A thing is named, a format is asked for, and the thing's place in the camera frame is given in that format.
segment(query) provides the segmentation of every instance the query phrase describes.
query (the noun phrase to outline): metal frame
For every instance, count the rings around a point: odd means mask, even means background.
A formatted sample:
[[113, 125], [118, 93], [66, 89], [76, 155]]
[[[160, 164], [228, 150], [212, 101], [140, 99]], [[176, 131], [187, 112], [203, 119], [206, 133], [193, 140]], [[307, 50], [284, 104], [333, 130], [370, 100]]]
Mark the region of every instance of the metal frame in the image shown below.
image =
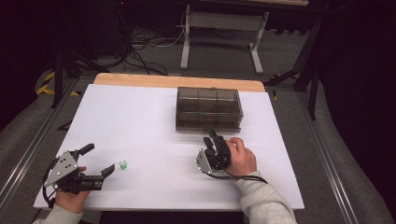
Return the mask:
[[347, 197], [346, 190], [344, 189], [344, 184], [340, 176], [338, 175], [334, 164], [332, 163], [332, 157], [330, 156], [329, 150], [324, 143], [318, 125], [315, 121], [311, 119], [310, 113], [306, 110], [306, 108], [308, 107], [308, 102], [302, 92], [296, 92], [296, 95], [300, 106], [304, 111], [306, 121], [309, 125], [309, 129], [312, 131], [312, 134], [315, 137], [320, 160], [323, 164], [326, 175], [329, 178], [332, 191], [334, 193], [335, 199], [338, 202], [338, 205], [340, 206], [344, 221], [348, 224], [358, 224], [359, 221], [355, 215], [352, 204]]
[[14, 170], [9, 176], [7, 183], [0, 191], [0, 216], [2, 216], [3, 212], [6, 210], [9, 201], [11, 200], [14, 193], [17, 191], [18, 186], [28, 172], [30, 166], [33, 163], [33, 160], [35, 159], [35, 156], [37, 155], [47, 138], [52, 123], [55, 121], [57, 115], [62, 109], [62, 106], [64, 105], [64, 102], [67, 99], [67, 96], [69, 96], [70, 93], [73, 91], [77, 82], [77, 79], [69, 79], [69, 82], [64, 88], [64, 97], [61, 98], [61, 101], [55, 108], [50, 110], [43, 124], [40, 126], [40, 129], [37, 131], [37, 134], [35, 135], [31, 144], [26, 149], [20, 161], [15, 166]]
[[186, 70], [189, 66], [190, 56], [190, 33], [191, 27], [234, 29], [243, 31], [256, 31], [256, 39], [254, 43], [249, 44], [251, 58], [254, 63], [256, 73], [263, 74], [262, 64], [257, 49], [262, 40], [265, 24], [268, 21], [268, 12], [264, 12], [260, 16], [239, 16], [218, 13], [204, 13], [191, 11], [191, 5], [186, 8], [186, 30], [184, 32], [184, 46], [181, 54], [180, 68]]

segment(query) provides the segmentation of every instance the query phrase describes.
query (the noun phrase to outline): human hand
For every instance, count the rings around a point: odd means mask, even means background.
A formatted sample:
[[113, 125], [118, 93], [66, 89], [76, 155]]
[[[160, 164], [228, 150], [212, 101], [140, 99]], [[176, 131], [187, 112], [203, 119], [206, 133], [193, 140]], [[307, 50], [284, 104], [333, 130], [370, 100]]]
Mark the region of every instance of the human hand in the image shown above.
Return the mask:
[[226, 169], [227, 173], [230, 175], [248, 175], [257, 171], [256, 157], [245, 147], [242, 139], [233, 137], [226, 143], [231, 151], [231, 164]]
[[[84, 172], [86, 169], [85, 166], [79, 167], [80, 172]], [[84, 202], [90, 193], [90, 191], [81, 191], [79, 194], [57, 191], [55, 203], [69, 212], [79, 214], [82, 212]]]

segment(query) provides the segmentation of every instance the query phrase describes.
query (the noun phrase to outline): small green object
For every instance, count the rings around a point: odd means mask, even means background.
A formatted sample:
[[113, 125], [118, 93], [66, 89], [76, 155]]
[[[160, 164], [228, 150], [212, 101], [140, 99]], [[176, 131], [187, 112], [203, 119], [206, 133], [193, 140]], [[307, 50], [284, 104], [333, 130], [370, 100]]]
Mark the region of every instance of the small green object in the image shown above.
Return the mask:
[[128, 167], [128, 164], [126, 163], [126, 161], [120, 161], [121, 170], [126, 170], [127, 167]]

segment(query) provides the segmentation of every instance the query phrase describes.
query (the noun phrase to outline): person's arm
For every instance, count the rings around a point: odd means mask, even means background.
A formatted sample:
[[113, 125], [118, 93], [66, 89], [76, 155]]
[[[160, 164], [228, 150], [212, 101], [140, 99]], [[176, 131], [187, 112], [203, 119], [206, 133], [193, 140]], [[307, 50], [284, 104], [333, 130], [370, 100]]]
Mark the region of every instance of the person's arm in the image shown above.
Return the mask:
[[82, 208], [90, 191], [79, 194], [56, 192], [55, 205], [45, 219], [38, 219], [33, 224], [78, 224], [82, 217]]
[[[257, 171], [254, 154], [240, 138], [231, 138], [227, 145], [231, 151], [231, 175], [262, 176]], [[241, 207], [249, 223], [296, 223], [289, 203], [269, 184], [256, 180], [239, 179], [235, 182], [242, 191]]]
[[45, 219], [38, 219], [33, 224], [78, 224], [81, 217], [82, 212], [72, 213], [55, 204]]

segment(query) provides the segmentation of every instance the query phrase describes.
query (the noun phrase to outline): white metal stand leg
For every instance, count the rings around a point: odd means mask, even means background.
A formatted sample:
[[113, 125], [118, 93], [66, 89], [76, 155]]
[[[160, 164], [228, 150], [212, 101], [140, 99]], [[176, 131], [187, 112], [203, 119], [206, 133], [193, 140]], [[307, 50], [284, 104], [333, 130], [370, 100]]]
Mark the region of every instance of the white metal stand leg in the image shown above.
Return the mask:
[[191, 19], [191, 6], [187, 5], [186, 9], [186, 30], [184, 31], [184, 46], [183, 53], [181, 54], [180, 68], [186, 70], [189, 66], [190, 54], [190, 19]]
[[262, 33], [264, 32], [265, 24], [268, 21], [268, 15], [269, 15], [268, 12], [264, 12], [264, 14], [262, 15], [262, 22], [260, 24], [259, 30], [257, 31], [256, 42], [254, 44], [253, 43], [249, 44], [251, 58], [253, 60], [254, 67], [256, 69], [256, 73], [259, 75], [262, 75], [263, 71], [262, 71], [262, 63], [260, 62], [257, 48], [259, 47], [260, 41], [262, 40]]

